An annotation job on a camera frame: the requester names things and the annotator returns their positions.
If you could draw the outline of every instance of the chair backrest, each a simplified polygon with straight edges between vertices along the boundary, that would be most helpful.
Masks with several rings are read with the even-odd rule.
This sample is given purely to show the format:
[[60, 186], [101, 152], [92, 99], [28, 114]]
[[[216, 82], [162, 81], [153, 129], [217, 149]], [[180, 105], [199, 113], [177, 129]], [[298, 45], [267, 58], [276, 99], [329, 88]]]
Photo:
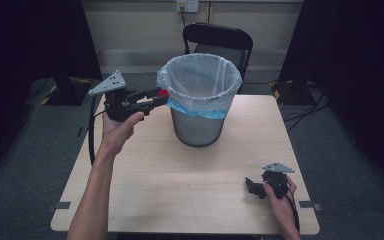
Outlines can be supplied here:
[[242, 79], [248, 67], [253, 41], [243, 30], [209, 23], [192, 23], [183, 29], [185, 54], [191, 53], [189, 42], [197, 43], [194, 53], [210, 53], [231, 61]]

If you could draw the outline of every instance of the trash can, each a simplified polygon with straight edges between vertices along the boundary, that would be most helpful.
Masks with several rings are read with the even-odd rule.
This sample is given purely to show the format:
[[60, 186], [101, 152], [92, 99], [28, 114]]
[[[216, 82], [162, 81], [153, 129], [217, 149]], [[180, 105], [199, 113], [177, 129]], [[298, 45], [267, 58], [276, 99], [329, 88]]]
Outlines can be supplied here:
[[217, 141], [241, 84], [235, 65], [211, 54], [175, 57], [157, 73], [157, 85], [170, 93], [167, 105], [176, 136], [192, 147]]

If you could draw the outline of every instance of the gray carpet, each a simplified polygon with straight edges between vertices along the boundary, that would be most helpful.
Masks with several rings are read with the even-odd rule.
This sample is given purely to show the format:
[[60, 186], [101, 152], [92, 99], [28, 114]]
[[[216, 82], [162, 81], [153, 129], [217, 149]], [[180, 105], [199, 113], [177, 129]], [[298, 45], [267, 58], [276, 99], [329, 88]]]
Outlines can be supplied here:
[[[248, 71], [242, 93], [272, 94], [267, 84], [256, 83], [278, 75]], [[156, 73], [123, 76], [129, 87], [146, 89], [154, 86]], [[33, 84], [26, 122], [1, 161], [0, 239], [66, 237], [50, 229], [52, 204], [59, 201], [86, 136], [91, 99], [80, 107], [40, 105], [52, 85], [45, 80]], [[312, 93], [317, 99], [322, 91]], [[280, 106], [287, 118], [306, 108]], [[287, 129], [295, 121], [286, 121]], [[384, 174], [354, 146], [335, 111], [326, 107], [306, 116], [289, 136], [310, 197], [322, 206], [320, 233], [304, 239], [384, 239]]]

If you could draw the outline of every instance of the plastic bag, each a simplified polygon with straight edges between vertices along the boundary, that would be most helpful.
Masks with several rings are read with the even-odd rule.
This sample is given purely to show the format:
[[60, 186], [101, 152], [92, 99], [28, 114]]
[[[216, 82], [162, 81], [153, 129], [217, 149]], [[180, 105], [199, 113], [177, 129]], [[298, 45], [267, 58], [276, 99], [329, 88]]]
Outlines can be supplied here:
[[235, 65], [211, 54], [175, 57], [157, 73], [157, 85], [170, 93], [170, 108], [210, 119], [226, 117], [241, 84]]

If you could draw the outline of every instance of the wall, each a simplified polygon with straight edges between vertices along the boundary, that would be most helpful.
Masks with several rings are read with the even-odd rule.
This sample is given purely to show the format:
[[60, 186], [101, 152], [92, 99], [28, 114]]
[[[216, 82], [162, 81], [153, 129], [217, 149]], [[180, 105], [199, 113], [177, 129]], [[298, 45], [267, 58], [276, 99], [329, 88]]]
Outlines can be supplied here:
[[[238, 27], [254, 40], [249, 69], [280, 69], [302, 1], [200, 1], [185, 23]], [[183, 54], [175, 1], [83, 1], [103, 73], [154, 71]]]

